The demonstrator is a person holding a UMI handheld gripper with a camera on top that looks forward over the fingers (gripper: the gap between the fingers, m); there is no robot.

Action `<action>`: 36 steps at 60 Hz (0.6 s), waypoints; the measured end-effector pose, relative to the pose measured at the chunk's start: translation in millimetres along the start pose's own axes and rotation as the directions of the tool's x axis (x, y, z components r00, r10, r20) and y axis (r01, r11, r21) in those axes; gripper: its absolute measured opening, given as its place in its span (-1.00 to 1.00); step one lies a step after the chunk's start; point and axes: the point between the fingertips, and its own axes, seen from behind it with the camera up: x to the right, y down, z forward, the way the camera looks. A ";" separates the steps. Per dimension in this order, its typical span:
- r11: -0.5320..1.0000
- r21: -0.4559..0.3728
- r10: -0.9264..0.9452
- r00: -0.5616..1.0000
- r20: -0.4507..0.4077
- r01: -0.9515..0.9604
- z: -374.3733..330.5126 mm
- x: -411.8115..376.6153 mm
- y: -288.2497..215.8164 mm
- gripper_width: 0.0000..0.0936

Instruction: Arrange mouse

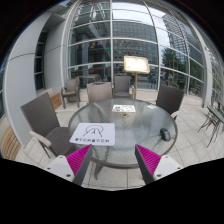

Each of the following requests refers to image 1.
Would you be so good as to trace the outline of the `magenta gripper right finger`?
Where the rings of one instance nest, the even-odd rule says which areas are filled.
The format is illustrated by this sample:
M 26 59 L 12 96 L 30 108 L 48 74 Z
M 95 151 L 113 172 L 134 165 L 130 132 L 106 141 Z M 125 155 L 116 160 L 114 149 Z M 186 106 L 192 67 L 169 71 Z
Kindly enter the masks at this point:
M 135 145 L 135 156 L 145 184 L 150 184 L 182 169 L 169 155 L 160 156 L 155 152 Z

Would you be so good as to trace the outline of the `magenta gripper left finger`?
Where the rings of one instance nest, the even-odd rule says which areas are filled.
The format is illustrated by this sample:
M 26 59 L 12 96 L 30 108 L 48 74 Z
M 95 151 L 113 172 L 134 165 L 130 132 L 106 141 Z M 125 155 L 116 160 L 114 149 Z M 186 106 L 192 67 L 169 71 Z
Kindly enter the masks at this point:
M 47 166 L 46 170 L 81 186 L 91 158 L 92 145 L 87 145 L 68 156 L 59 155 Z

